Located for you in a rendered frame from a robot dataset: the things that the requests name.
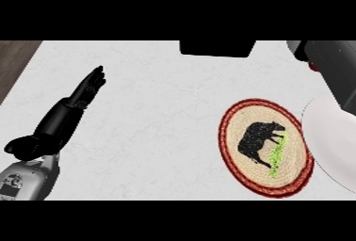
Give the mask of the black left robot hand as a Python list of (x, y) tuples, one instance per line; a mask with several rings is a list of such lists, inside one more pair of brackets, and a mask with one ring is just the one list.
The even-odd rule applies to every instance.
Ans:
[(99, 66), (83, 79), (69, 97), (62, 98), (44, 115), (31, 135), (13, 139), (4, 152), (21, 161), (32, 161), (43, 155), (56, 154), (75, 132), (100, 87), (106, 83), (103, 67)]

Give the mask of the round woven placemat bear print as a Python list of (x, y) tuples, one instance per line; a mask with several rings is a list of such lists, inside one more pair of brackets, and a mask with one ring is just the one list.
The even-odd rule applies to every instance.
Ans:
[(219, 148), (235, 179), (258, 195), (287, 198), (307, 185), (315, 158), (300, 121), (278, 103), (250, 98), (227, 109)]

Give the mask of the white plate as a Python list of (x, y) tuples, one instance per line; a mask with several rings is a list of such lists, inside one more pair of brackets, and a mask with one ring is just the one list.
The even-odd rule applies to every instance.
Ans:
[(323, 172), (356, 194), (356, 116), (341, 110), (331, 94), (306, 105), (301, 132)]

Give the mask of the black box-shaped object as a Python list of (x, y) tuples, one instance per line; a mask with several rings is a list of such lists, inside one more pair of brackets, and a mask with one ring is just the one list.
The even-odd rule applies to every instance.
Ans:
[(248, 57), (254, 40), (182, 40), (179, 50), (183, 55)]

